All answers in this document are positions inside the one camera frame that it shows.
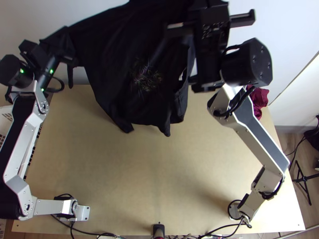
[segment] red garment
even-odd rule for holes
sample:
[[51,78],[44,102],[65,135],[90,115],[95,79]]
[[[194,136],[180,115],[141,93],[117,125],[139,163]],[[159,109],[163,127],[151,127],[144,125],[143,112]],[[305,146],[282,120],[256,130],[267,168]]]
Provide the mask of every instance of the red garment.
[[254,115],[258,120],[262,117],[262,110],[261,108],[266,107],[268,105],[268,98],[267,95],[269,90],[256,88],[251,94],[250,98],[252,99],[254,105]]

